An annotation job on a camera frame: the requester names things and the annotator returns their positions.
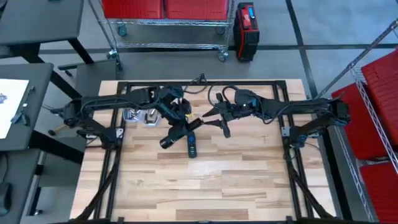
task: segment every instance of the concrete floor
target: concrete floor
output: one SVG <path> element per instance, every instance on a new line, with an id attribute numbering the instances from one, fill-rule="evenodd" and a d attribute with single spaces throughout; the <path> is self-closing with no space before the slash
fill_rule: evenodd
<path id="1" fill-rule="evenodd" d="M 261 43 L 267 45 L 296 45 L 292 22 L 285 1 L 252 0 L 255 3 L 257 19 L 261 30 Z M 304 44 L 369 44 L 397 17 L 396 0 L 295 0 L 294 9 L 303 35 Z M 206 27 L 146 27 L 130 26 L 129 35 L 119 41 L 146 42 L 185 41 L 209 43 L 219 42 L 220 37 L 213 28 Z M 85 3 L 79 40 L 89 50 L 104 49 L 100 54 L 91 54 L 93 59 L 105 59 L 105 49 L 109 45 L 95 20 L 95 17 Z M 397 43 L 394 34 L 389 35 L 383 43 Z M 46 62 L 55 66 L 81 62 L 77 54 L 54 54 L 57 50 L 72 49 L 67 42 L 43 44 L 44 52 L 40 55 Z M 367 64 L 393 51 L 393 49 L 372 50 L 360 65 Z M 308 50 L 307 55 L 312 69 L 315 84 L 320 91 L 361 50 Z M 308 93 L 309 86 L 298 50 L 261 50 L 251 63 L 239 63 L 234 52 L 230 52 L 227 62 L 221 63 L 216 58 L 216 52 L 152 52 L 123 53 L 120 55 L 124 65 L 122 77 L 126 80 L 136 79 L 192 79 L 199 73 L 205 73 L 207 78 L 300 78 Z M 7 58 L 0 64 L 26 63 L 22 58 Z M 74 85 L 74 78 L 63 78 Z M 336 86 L 337 90 L 352 83 L 347 74 Z M 53 107 L 63 106 L 70 99 L 60 90 L 50 84 L 45 96 L 45 104 Z M 52 116 L 48 111 L 40 112 L 36 130 L 46 133 L 48 129 L 60 126 L 61 119 Z M 66 179 L 71 181 L 60 187 L 46 187 L 42 191 L 38 209 L 44 214 L 37 217 L 24 217 L 23 224 L 52 223 L 68 220 L 72 206 L 78 167 L 76 172 L 69 173 Z M 361 217 L 361 208 L 356 217 Z"/>

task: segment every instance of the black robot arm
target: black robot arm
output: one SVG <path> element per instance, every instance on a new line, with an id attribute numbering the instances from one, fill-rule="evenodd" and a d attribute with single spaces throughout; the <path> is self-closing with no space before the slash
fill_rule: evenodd
<path id="1" fill-rule="evenodd" d="M 284 130 L 293 146 L 303 147 L 307 137 L 319 133 L 328 126 L 344 126 L 349 123 L 350 116 L 348 105 L 339 99 L 305 100 L 282 102 L 256 95 L 250 90 L 235 89 L 235 103 L 226 99 L 224 94 L 217 93 L 218 103 L 215 107 L 203 115 L 209 117 L 221 115 L 221 120 L 208 121 L 205 124 L 220 127 L 226 138 L 231 137 L 228 122 L 236 119 L 255 116 L 270 124 L 281 115 L 287 114 L 316 114 L 317 118 L 303 125 Z"/>
<path id="2" fill-rule="evenodd" d="M 165 86 L 163 88 L 152 86 L 120 95 L 84 97 L 72 100 L 64 108 L 53 110 L 52 113 L 60 115 L 70 128 L 81 127 L 83 130 L 78 133 L 83 137 L 86 134 L 98 136 L 103 148 L 114 149 L 118 144 L 116 130 L 106 128 L 95 121 L 93 112 L 119 108 L 156 109 L 172 126 L 168 135 L 160 141 L 160 145 L 164 149 L 203 124 L 200 119 L 194 120 L 192 123 L 188 123 L 185 119 L 185 115 L 191 113 L 191 106 L 183 98 L 183 89 L 180 86 Z"/>

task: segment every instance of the light wood surface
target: light wood surface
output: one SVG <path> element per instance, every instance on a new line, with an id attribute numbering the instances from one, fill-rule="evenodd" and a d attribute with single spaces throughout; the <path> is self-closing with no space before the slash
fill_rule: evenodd
<path id="1" fill-rule="evenodd" d="M 304 100 L 301 80 L 286 80 L 290 100 Z M 117 82 L 103 82 L 100 95 L 116 93 Z M 273 98 L 270 86 L 239 86 Z M 212 98 L 222 87 L 214 87 Z M 201 117 L 211 109 L 207 91 L 186 94 L 193 114 Z M 233 99 L 233 91 L 227 91 Z M 95 120 L 109 126 L 112 111 L 98 111 Z M 311 120 L 295 115 L 296 125 Z M 287 170 L 277 121 L 264 125 L 258 118 L 230 123 L 232 137 L 220 128 L 202 126 L 195 131 L 198 157 L 189 159 L 183 138 L 163 150 L 159 140 L 167 135 L 167 121 L 155 128 L 128 123 L 123 142 L 113 220 L 285 220 L 294 217 Z M 317 145 L 316 140 L 309 143 Z M 320 152 L 313 146 L 301 149 L 310 190 L 332 215 L 335 214 Z M 104 150 L 86 150 L 71 218 L 79 215 L 98 189 Z M 103 212 L 107 202 L 103 202 Z"/>

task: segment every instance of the red storage bin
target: red storage bin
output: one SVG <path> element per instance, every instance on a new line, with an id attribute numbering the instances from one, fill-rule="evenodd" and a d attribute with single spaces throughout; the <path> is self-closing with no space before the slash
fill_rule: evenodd
<path id="1" fill-rule="evenodd" d="M 365 102 L 355 84 L 346 86 L 331 95 L 349 106 L 351 122 L 344 127 L 354 156 L 358 159 L 374 159 L 387 156 L 387 151 L 377 133 Z"/>
<path id="2" fill-rule="evenodd" d="M 362 67 L 381 122 L 398 146 L 398 50 Z"/>
<path id="3" fill-rule="evenodd" d="M 108 19 L 163 19 L 164 0 L 102 0 Z"/>
<path id="4" fill-rule="evenodd" d="M 398 175 L 388 162 L 359 168 L 380 223 L 398 223 Z"/>
<path id="5" fill-rule="evenodd" d="M 167 18 L 227 20 L 228 0 L 166 0 Z"/>

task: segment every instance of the white paper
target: white paper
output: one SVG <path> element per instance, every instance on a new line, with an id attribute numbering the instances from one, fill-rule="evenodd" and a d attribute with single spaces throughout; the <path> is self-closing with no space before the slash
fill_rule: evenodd
<path id="1" fill-rule="evenodd" d="M 0 139 L 5 139 L 11 127 L 11 119 L 24 97 L 29 80 L 0 78 Z"/>

